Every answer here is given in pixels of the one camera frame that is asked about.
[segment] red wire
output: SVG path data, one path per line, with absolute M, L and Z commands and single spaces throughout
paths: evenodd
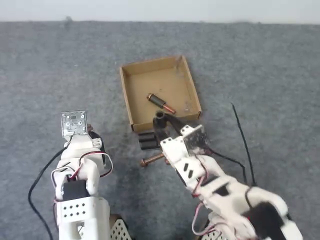
M 209 173 L 208 173 L 207 168 L 203 165 L 203 163 L 202 163 L 202 162 L 200 161 L 200 159 L 198 158 L 198 156 L 195 155 L 195 157 L 196 157 L 196 159 L 199 160 L 201 166 L 203 167 L 203 169 L 204 169 L 204 171 L 205 171 L 205 176 L 202 176 L 202 177 L 199 179 L 198 183 L 196 184 L 194 190 L 193 190 L 192 193 L 191 193 L 191 196 L 192 196 L 192 197 L 197 198 L 197 197 L 199 197 L 200 195 L 199 195 L 199 194 L 195 194 L 195 192 L 197 191 L 197 189 L 198 189 L 198 187 L 200 186 L 200 184 L 202 184 L 202 182 L 208 178 Z

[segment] black wire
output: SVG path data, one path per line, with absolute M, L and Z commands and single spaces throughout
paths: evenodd
M 249 206 L 250 209 L 253 208 L 252 205 L 251 205 L 251 203 L 250 203 L 250 201 L 249 201 L 249 197 L 248 197 L 248 193 L 251 191 L 251 189 L 252 189 L 252 186 L 250 186 L 250 187 L 245 191 L 245 194 L 244 194 L 245 201 L 246 201 L 246 203 L 248 204 L 248 206 Z
M 232 109 L 233 109 L 233 112 L 234 112 L 234 115 L 235 115 L 235 118 L 236 118 L 236 123 L 238 125 L 238 128 L 239 128 L 241 136 L 242 136 L 242 140 L 243 140 L 243 143 L 244 143 L 246 155 L 248 157 L 248 161 L 249 161 L 249 165 L 250 165 L 250 171 L 251 171 L 251 177 L 252 177 L 252 186 L 257 186 L 257 182 L 256 182 L 256 179 L 255 179 L 255 173 L 254 173 L 254 167 L 253 167 L 253 164 L 252 164 L 252 161 L 251 161 L 251 156 L 250 156 L 250 153 L 249 153 L 249 149 L 248 149 L 247 141 L 246 141 L 246 138 L 245 138 L 245 134 L 242 131 L 240 120 L 239 120 L 235 105 L 233 103 L 231 103 L 231 104 L 232 104 Z
M 55 225 L 55 228 L 56 230 L 59 232 L 59 228 L 58 228 L 58 225 L 57 225 L 57 217 L 56 217 L 56 203 L 53 204 L 52 206 L 52 212 L 53 212 L 53 219 L 54 219 L 54 225 Z
M 32 210 L 34 211 L 34 213 L 39 217 L 39 219 L 41 220 L 41 222 L 43 223 L 50 240 L 53 240 L 53 236 L 52 233 L 50 231 L 50 228 L 46 222 L 46 220 L 41 216 L 40 212 L 36 209 L 35 205 L 33 204 L 32 200 L 31 200 L 31 194 L 33 192 L 33 190 L 35 189 L 36 185 L 38 184 L 40 178 L 42 177 L 42 175 L 44 174 L 44 172 L 46 171 L 46 169 L 50 166 L 50 164 L 57 158 L 59 157 L 64 150 L 66 150 L 69 147 L 69 144 L 71 143 L 71 139 L 73 136 L 71 136 L 70 141 L 68 143 L 67 146 L 65 146 L 63 149 L 61 149 L 60 151 L 58 151 L 53 158 L 50 159 L 50 161 L 44 166 L 44 168 L 40 171 L 39 175 L 37 176 L 37 178 L 34 180 L 33 184 L 31 185 L 29 192 L 28 192 L 28 202 L 30 204 L 30 207 L 32 208 Z
M 209 146 L 207 146 L 207 148 L 209 149 L 209 151 L 210 151 L 212 154 L 217 155 L 217 156 L 219 156 L 220 158 L 223 158 L 223 159 L 228 160 L 228 161 L 230 161 L 230 162 L 233 162 L 233 163 L 235 163 L 235 164 L 238 164 L 238 165 L 242 168 L 243 181 L 244 181 L 245 184 L 248 184 L 247 175 L 246 175 L 246 167 L 245 167 L 241 162 L 239 162 L 239 161 L 237 161 L 237 160 L 235 160 L 235 159 L 233 159 L 233 158 L 231 158 L 231 157 L 222 155 L 222 154 L 214 151 L 214 150 L 213 150 L 212 148 L 210 148 Z

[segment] cardboard box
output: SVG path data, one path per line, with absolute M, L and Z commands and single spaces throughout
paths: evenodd
M 199 118 L 201 106 L 184 56 L 130 63 L 120 67 L 120 76 L 132 131 L 153 128 L 152 120 L 161 108 L 147 100 L 149 93 L 166 101 L 177 117 Z

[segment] screw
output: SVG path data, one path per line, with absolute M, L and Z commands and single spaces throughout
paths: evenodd
M 165 155 L 164 155 L 163 153 L 159 153 L 159 154 L 154 155 L 154 156 L 151 156 L 151 157 L 149 157 L 149 158 L 147 158 L 147 159 L 142 158 L 142 160 L 141 160 L 141 162 L 140 162 L 140 166 L 143 167 L 143 168 L 145 168 L 148 164 L 150 164 L 150 163 L 152 163 L 152 162 L 154 162 L 154 161 L 156 161 L 156 160 L 158 160 L 158 159 L 161 159 L 161 158 L 163 158 L 164 156 L 165 156 Z

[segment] white robotic arm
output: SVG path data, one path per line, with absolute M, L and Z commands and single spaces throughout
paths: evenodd
M 157 113 L 153 126 L 164 128 L 163 118 L 163 114 Z M 163 132 L 159 129 L 157 131 L 157 127 L 155 132 L 160 137 L 164 156 L 185 187 L 200 200 L 192 222 L 192 230 L 196 235 L 203 236 L 215 230 L 228 240 L 303 239 L 280 196 L 238 182 L 234 177 L 226 175 L 214 158 L 204 155 L 206 136 L 202 125 L 196 128 L 189 125 L 182 127 L 174 119 L 171 120 L 173 127 L 180 130 L 181 136 L 165 137 Z M 209 224 L 205 230 L 196 232 L 194 223 L 201 206 L 212 212 L 208 216 Z
M 51 173 L 55 188 L 56 221 L 61 240 L 109 240 L 110 207 L 98 195 L 99 179 L 106 175 L 102 140 L 87 132 L 85 111 L 63 112 L 62 135 L 69 141 Z

